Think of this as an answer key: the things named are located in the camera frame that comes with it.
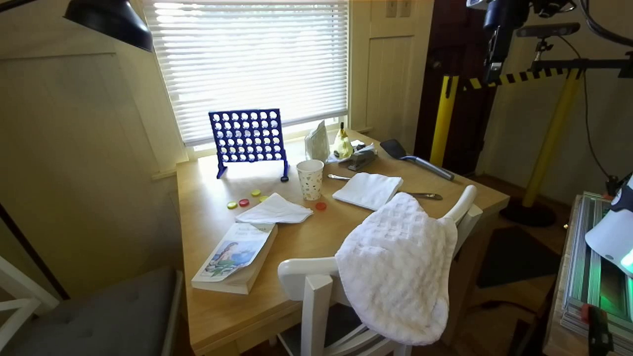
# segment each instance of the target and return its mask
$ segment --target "lamp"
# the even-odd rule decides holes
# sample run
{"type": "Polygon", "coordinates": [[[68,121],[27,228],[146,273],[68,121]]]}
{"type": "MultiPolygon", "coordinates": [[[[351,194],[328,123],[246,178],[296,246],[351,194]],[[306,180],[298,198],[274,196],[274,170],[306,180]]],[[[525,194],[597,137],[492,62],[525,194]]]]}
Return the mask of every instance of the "lamp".
{"type": "Polygon", "coordinates": [[[151,50],[150,32],[126,0],[70,0],[62,18],[140,50],[151,50]]]}

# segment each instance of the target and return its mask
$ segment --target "wooden table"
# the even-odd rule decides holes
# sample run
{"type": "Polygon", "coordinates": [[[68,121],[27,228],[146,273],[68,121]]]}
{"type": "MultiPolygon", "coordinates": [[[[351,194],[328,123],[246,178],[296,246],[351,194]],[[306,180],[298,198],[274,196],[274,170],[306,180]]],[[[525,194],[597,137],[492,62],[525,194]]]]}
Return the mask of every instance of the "wooden table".
{"type": "MultiPolygon", "coordinates": [[[[282,297],[276,265],[288,257],[333,255],[341,240],[369,214],[367,210],[333,202],[331,192],[341,188],[343,182],[324,178],[322,202],[326,210],[314,210],[304,224],[278,226],[274,244],[248,295],[191,289],[193,273],[233,218],[242,212],[239,208],[227,210],[229,202],[248,198],[250,190],[260,190],[262,194],[278,192],[286,200],[302,204],[294,172],[302,151],[292,151],[290,145],[286,149],[292,166],[286,184],[278,182],[280,163],[229,164],[221,180],[215,180],[215,159],[199,159],[177,166],[185,313],[189,344],[197,356],[239,354],[296,325],[300,307],[282,297]]],[[[460,176],[454,182],[442,180],[417,166],[391,161],[379,149],[377,155],[379,159],[361,166],[365,172],[401,176],[401,190],[430,190],[442,196],[440,202],[419,200],[432,218],[442,216],[470,182],[460,176]]],[[[339,164],[326,164],[326,172],[351,174],[339,164]]],[[[496,216],[506,206],[508,196],[480,184],[474,186],[478,188],[474,204],[482,210],[482,220],[496,216]]]]}

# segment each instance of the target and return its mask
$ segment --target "book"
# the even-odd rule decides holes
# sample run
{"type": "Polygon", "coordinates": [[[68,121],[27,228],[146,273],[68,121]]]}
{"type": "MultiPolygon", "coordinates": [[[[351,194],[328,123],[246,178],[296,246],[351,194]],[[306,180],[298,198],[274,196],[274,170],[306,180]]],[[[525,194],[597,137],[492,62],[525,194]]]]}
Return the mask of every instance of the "book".
{"type": "Polygon", "coordinates": [[[191,279],[193,289],[246,295],[274,240],[274,224],[233,224],[191,279]]]}

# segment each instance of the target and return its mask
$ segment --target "window blinds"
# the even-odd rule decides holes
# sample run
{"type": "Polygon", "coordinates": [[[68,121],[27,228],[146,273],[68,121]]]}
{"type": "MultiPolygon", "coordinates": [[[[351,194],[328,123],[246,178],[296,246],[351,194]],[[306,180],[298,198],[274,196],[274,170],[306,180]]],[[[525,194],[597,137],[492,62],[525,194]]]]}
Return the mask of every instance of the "window blinds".
{"type": "Polygon", "coordinates": [[[148,0],[146,22],[185,145],[209,111],[278,107],[282,125],[347,111],[345,0],[148,0]]]}

